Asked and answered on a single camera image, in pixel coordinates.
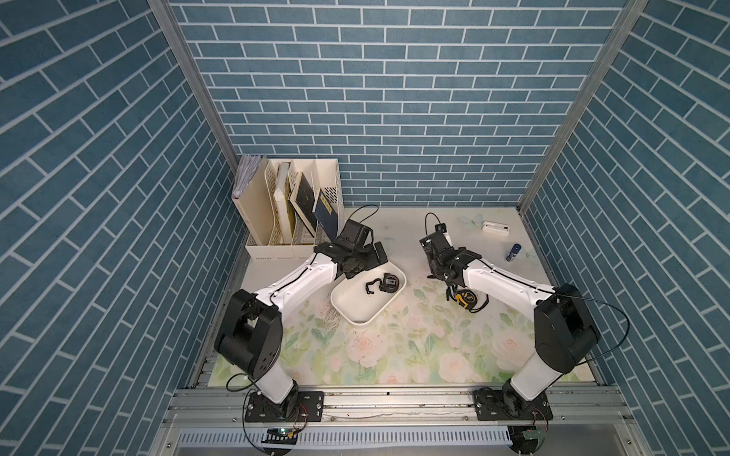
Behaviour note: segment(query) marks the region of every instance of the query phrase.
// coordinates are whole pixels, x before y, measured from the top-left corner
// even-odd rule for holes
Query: black tape measure
[[[378,285],[378,289],[380,291],[384,291],[386,293],[395,293],[396,291],[398,291],[398,277],[386,272],[385,274],[383,274],[382,279],[377,278],[372,282],[367,282],[365,284],[365,291],[367,292],[367,294],[375,294],[375,291],[370,291],[370,285],[375,285],[376,282],[380,282],[380,284]]]
[[[453,288],[446,288],[446,301],[449,301],[449,299],[453,299],[459,306],[464,307],[472,314],[476,314],[489,304],[489,296],[487,296],[484,300],[484,304],[476,307],[478,301],[476,293],[471,291],[469,288],[457,290],[456,285],[454,285]]]

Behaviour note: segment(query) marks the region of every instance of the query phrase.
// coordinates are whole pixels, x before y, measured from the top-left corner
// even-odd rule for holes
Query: blue brick wallpaper
[[[730,454],[730,2],[650,0],[527,220],[633,331],[600,362],[654,454]],[[623,335],[594,312],[602,350]]]
[[[346,204],[514,206],[624,1],[172,3],[240,153],[337,157]]]
[[[242,241],[145,0],[0,1],[0,455],[136,455]]]

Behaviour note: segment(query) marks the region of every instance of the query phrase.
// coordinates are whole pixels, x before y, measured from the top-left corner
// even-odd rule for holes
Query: tape measure
[[[489,296],[487,296],[484,300],[484,304],[476,307],[478,301],[476,293],[471,291],[469,288],[457,290],[456,285],[454,285],[453,288],[446,288],[446,301],[449,301],[449,299],[453,299],[459,306],[464,307],[472,314],[476,314],[489,304]]]

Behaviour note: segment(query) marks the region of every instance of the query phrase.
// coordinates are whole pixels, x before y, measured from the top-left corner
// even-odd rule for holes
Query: small bottle
[[[522,248],[522,246],[521,246],[521,245],[519,245],[519,244],[515,244],[515,245],[513,245],[513,246],[512,246],[512,250],[510,250],[510,253],[509,253],[509,255],[507,255],[507,258],[505,258],[505,260],[507,260],[507,261],[512,261],[512,259],[513,259],[514,257],[516,257],[516,256],[517,256],[517,254],[518,254],[518,253],[520,252],[520,249],[521,249],[521,248]]]

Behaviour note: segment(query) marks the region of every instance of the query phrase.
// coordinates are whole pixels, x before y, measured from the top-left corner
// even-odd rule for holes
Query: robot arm
[[[348,220],[333,242],[314,248],[301,266],[254,293],[237,291],[228,303],[215,349],[241,368],[280,416],[295,405],[297,384],[277,362],[283,321],[317,289],[344,274],[348,279],[388,262],[380,242],[365,244],[372,230]]]
[[[510,415],[518,416],[596,346],[600,335],[591,313],[575,287],[555,288],[512,274],[465,247],[455,249],[445,224],[436,229],[420,240],[430,277],[443,280],[448,287],[484,292],[534,321],[536,352],[502,388],[502,405]]]

